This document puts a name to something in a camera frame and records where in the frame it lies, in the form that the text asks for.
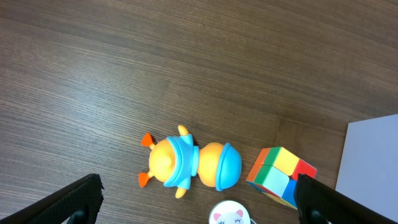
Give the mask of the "orange blue duck toy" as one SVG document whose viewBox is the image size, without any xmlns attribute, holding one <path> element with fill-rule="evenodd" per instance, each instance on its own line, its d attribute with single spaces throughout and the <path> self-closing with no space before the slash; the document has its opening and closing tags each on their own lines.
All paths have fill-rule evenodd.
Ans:
<svg viewBox="0 0 398 224">
<path fill-rule="evenodd" d="M 238 182 L 242 159 L 230 143 L 211 142 L 199 148 L 185 126 L 179 125 L 178 133 L 178 136 L 167 136 L 159 142 L 154 142 L 150 133 L 144 135 L 141 144 L 150 149 L 150 155 L 149 171 L 138 174 L 141 188 L 154 177 L 164 187 L 175 187 L 175 197 L 182 198 L 195 176 L 199 176 L 205 186 L 219 192 Z"/>
</svg>

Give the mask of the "colourful puzzle cube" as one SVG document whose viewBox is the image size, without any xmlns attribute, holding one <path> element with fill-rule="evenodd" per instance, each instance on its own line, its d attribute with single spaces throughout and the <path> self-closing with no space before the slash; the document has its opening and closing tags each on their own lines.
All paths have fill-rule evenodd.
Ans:
<svg viewBox="0 0 398 224">
<path fill-rule="evenodd" d="M 314 178 L 317 169 L 284 147 L 260 151 L 246 181 L 274 201 L 296 209 L 295 187 L 300 174 Z"/>
</svg>

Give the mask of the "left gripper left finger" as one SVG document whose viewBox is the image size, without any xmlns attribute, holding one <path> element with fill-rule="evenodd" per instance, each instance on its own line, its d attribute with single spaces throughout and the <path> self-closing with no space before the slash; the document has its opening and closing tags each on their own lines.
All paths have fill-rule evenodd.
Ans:
<svg viewBox="0 0 398 224">
<path fill-rule="evenodd" d="M 104 197 L 100 175 L 88 174 L 1 220 L 10 224 L 95 223 Z"/>
</svg>

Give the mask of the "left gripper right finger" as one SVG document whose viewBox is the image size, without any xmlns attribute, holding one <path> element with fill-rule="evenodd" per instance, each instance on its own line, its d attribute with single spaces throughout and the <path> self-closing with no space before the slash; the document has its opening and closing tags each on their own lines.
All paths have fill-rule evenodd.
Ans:
<svg viewBox="0 0 398 224">
<path fill-rule="evenodd" d="M 294 199 L 300 224 L 397 224 L 306 174 L 298 176 Z"/>
</svg>

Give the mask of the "white wooden rattle drum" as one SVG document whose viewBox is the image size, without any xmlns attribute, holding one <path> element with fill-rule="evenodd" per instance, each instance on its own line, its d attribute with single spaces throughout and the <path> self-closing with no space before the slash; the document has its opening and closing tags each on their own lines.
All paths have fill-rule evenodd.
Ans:
<svg viewBox="0 0 398 224">
<path fill-rule="evenodd" d="M 211 210 L 209 224 L 256 224 L 248 210 L 239 202 L 223 200 Z"/>
</svg>

